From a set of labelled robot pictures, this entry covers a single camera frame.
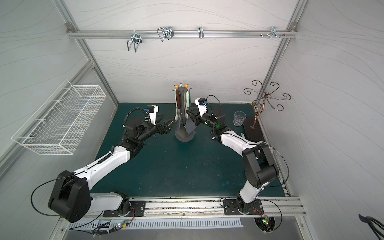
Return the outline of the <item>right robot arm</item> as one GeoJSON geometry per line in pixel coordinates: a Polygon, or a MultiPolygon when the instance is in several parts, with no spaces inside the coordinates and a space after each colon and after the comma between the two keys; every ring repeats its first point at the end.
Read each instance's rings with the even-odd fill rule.
{"type": "Polygon", "coordinates": [[[195,108],[187,110],[194,124],[204,124],[211,128],[213,140],[232,149],[243,158],[246,182],[239,191],[236,204],[241,214],[248,214],[257,206],[260,193],[280,175],[279,168],[273,157],[275,150],[266,142],[251,142],[230,129],[222,112],[209,113],[206,98],[195,99],[195,108]]]}

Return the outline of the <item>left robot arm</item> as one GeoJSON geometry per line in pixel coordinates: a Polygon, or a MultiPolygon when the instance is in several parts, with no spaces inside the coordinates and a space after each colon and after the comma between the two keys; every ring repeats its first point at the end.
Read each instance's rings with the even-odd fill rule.
{"type": "Polygon", "coordinates": [[[56,217],[75,223],[88,213],[125,213],[128,210],[128,196],[119,192],[92,194],[90,191],[110,172],[137,156],[147,139],[171,132],[179,118],[174,117],[160,124],[163,115],[158,115],[158,111],[156,105],[148,105],[145,109],[133,108],[124,119],[125,131],[118,145],[92,163],[73,172],[63,171],[52,180],[54,187],[48,207],[56,217]]]}

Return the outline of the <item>grey utensil rack stand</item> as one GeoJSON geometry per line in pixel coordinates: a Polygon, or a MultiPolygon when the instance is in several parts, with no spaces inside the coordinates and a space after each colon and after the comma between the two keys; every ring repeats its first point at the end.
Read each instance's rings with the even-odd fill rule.
{"type": "Polygon", "coordinates": [[[195,136],[195,131],[193,131],[191,134],[188,134],[187,131],[186,131],[186,127],[185,127],[185,124],[186,124],[186,121],[187,121],[187,111],[185,109],[185,103],[186,103],[186,100],[185,100],[185,94],[187,92],[187,90],[189,90],[189,86],[188,84],[182,84],[180,83],[179,85],[181,85],[181,103],[182,103],[182,107],[181,109],[179,110],[177,108],[177,104],[176,104],[176,117],[175,117],[175,120],[176,120],[176,129],[175,129],[175,136],[176,138],[180,141],[180,142],[189,142],[191,141],[194,136],[195,136]]]}

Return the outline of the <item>clear drinking glass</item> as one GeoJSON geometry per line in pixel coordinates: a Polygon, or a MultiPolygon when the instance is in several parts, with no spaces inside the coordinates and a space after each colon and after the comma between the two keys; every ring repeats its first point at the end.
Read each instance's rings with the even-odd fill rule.
{"type": "Polygon", "coordinates": [[[234,126],[236,127],[242,126],[246,118],[247,118],[246,113],[242,111],[236,111],[234,113],[234,121],[233,121],[234,126]]]}

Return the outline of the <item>green mat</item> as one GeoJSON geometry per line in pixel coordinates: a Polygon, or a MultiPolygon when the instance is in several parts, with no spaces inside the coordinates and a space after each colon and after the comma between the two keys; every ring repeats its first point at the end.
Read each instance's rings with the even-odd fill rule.
{"type": "MultiPolygon", "coordinates": [[[[104,138],[96,159],[109,152],[123,137],[126,115],[135,107],[159,106],[164,120],[176,115],[175,104],[121,103],[104,138]]],[[[248,104],[222,104],[226,124],[239,136],[243,127],[233,125],[234,113],[253,116],[248,104]]],[[[243,158],[212,140],[210,128],[200,124],[187,143],[168,135],[145,141],[139,154],[102,178],[91,193],[121,192],[132,197],[236,197],[246,182],[243,158]]]]}

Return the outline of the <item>metal hook small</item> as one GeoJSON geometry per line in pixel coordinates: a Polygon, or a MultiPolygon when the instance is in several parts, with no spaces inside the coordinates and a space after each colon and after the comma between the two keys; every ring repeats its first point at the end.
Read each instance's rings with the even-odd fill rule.
{"type": "Polygon", "coordinates": [[[204,38],[204,29],[203,29],[203,27],[198,27],[198,35],[199,35],[199,39],[203,39],[204,38]]]}

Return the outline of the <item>metal hook left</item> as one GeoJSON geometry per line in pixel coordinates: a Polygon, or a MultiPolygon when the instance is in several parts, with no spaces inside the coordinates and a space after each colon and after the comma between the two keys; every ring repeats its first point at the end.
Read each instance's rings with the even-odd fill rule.
{"type": "Polygon", "coordinates": [[[131,39],[127,41],[128,51],[134,50],[135,53],[138,51],[139,45],[143,43],[142,36],[136,33],[131,35],[131,39]]]}

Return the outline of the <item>metal hook middle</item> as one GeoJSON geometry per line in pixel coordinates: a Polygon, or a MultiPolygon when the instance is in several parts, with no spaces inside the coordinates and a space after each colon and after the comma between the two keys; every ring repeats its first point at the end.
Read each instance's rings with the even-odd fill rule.
{"type": "Polygon", "coordinates": [[[165,39],[170,40],[175,35],[172,27],[160,27],[157,29],[157,34],[161,42],[164,42],[165,39]]]}

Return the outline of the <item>metal hook right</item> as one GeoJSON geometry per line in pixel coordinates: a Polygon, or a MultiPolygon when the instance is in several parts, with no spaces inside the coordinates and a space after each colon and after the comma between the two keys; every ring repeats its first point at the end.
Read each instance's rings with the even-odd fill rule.
{"type": "Polygon", "coordinates": [[[282,38],[286,38],[287,37],[286,34],[279,34],[276,27],[272,27],[269,33],[267,33],[267,34],[260,34],[260,36],[262,38],[268,37],[270,39],[274,39],[274,38],[282,39],[282,38]]]}

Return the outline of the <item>white vent strip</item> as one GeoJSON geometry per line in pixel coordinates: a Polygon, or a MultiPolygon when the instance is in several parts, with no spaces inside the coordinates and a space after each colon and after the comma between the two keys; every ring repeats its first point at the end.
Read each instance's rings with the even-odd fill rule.
{"type": "MultiPolygon", "coordinates": [[[[122,223],[113,220],[96,220],[92,223],[84,222],[69,225],[70,229],[91,231],[100,228],[101,231],[121,227],[122,223]]],[[[157,230],[157,229],[226,229],[242,228],[240,218],[195,218],[195,219],[135,219],[126,230],[157,230]]]]}

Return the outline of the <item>black object at corner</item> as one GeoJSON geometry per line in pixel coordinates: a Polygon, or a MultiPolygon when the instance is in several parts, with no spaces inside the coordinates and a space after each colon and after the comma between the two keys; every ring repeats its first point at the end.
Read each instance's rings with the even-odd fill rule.
{"type": "Polygon", "coordinates": [[[370,217],[370,216],[362,216],[359,214],[359,219],[361,222],[368,224],[368,226],[371,228],[371,230],[374,232],[375,236],[379,240],[384,239],[384,224],[381,223],[379,220],[370,217]]]}

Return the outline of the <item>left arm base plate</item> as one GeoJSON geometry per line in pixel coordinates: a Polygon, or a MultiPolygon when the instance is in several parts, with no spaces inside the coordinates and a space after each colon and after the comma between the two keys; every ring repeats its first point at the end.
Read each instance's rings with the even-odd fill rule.
{"type": "Polygon", "coordinates": [[[143,217],[145,213],[146,201],[125,201],[114,211],[104,211],[104,218],[128,218],[143,217]]]}

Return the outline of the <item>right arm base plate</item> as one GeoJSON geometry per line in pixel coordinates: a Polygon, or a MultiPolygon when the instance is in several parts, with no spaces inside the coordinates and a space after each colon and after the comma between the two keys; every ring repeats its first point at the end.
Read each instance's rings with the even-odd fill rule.
{"type": "Polygon", "coordinates": [[[241,199],[222,198],[220,205],[223,207],[226,216],[264,215],[264,208],[260,199],[255,199],[247,204],[243,203],[241,199]]]}

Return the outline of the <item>aluminium top rail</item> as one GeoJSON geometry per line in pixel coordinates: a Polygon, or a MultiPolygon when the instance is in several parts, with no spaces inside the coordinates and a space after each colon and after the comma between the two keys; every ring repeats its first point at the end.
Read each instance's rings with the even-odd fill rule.
{"type": "MultiPolygon", "coordinates": [[[[204,29],[203,39],[258,39],[262,38],[260,34],[267,34],[270,29],[267,30],[209,30],[204,29]]],[[[199,39],[198,27],[192,30],[174,30],[174,37],[172,39],[199,39]]],[[[130,39],[133,33],[142,36],[142,40],[147,39],[160,39],[157,30],[148,31],[76,31],[73,26],[68,24],[67,35],[71,39],[130,39]]],[[[296,28],[288,30],[278,30],[279,34],[286,34],[286,38],[296,38],[299,32],[296,28]]]]}

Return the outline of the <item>aluminium rail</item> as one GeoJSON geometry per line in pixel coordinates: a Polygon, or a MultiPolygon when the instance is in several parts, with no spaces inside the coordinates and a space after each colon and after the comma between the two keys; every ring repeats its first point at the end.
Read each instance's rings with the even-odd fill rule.
{"type": "Polygon", "coordinates": [[[259,198],[240,208],[236,198],[133,198],[130,199],[126,214],[103,212],[103,217],[119,216],[136,218],[215,218],[226,216],[306,216],[306,210],[298,197],[259,198]]]}
{"type": "MultiPolygon", "coordinates": [[[[260,34],[267,34],[270,29],[267,30],[209,30],[204,29],[203,39],[258,39],[262,38],[260,34]]],[[[198,27],[192,30],[174,30],[174,37],[172,39],[199,39],[198,27]]],[[[130,39],[133,33],[142,36],[142,40],[147,39],[160,39],[157,30],[148,31],[76,31],[73,26],[68,24],[67,35],[71,39],[130,39]]],[[[278,30],[279,34],[286,34],[286,38],[296,38],[299,32],[296,28],[288,30],[278,30]]]]}

